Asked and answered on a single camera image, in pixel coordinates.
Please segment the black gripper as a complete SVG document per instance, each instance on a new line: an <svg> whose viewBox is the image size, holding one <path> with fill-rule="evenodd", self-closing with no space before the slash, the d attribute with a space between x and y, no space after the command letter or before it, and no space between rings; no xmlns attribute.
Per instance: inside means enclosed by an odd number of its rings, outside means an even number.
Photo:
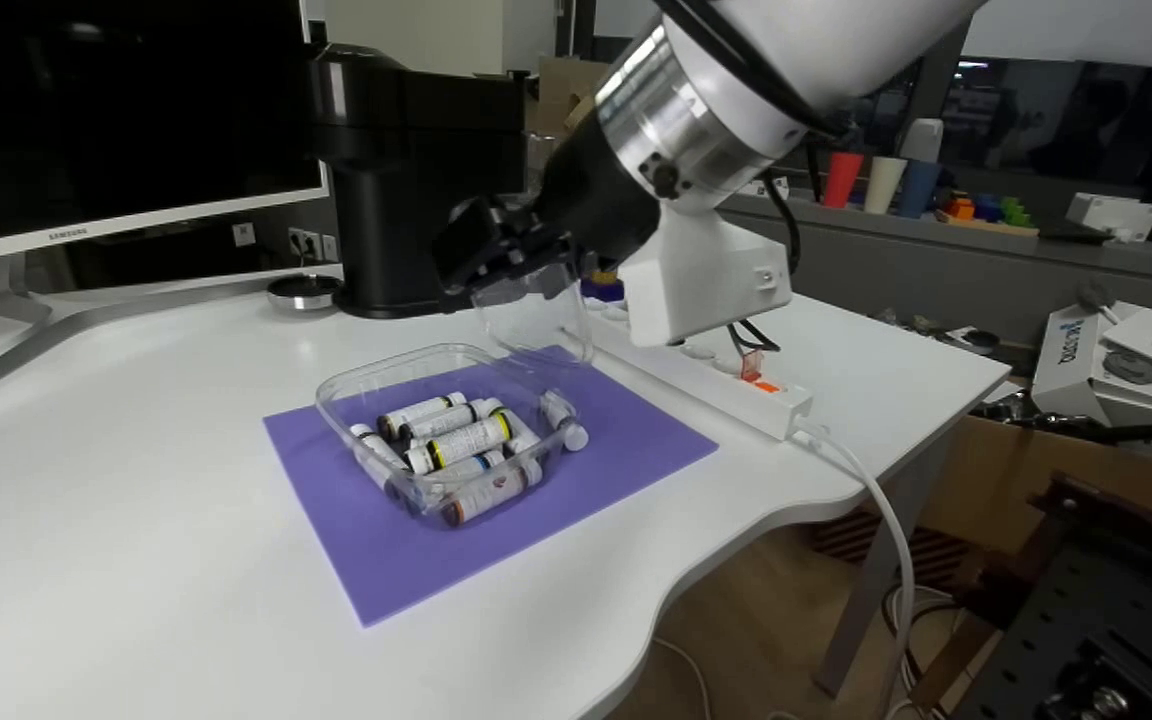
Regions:
<svg viewBox="0 0 1152 720"><path fill-rule="evenodd" d="M655 201L616 158L605 126L580 120L533 201L468 201L434 239L434 262L449 297L478 297L553 258L630 258L652 233Z"/></svg>

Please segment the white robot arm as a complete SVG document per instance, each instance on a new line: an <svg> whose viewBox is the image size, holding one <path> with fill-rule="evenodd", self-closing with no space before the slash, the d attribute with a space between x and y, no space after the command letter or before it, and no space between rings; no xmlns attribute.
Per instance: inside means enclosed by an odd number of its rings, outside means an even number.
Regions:
<svg viewBox="0 0 1152 720"><path fill-rule="evenodd" d="M718 211L806 134L963 27L983 0L655 0L553 147L541 193L468 201L434 239L446 297L468 301L568 257L631 257L663 211Z"/></svg>

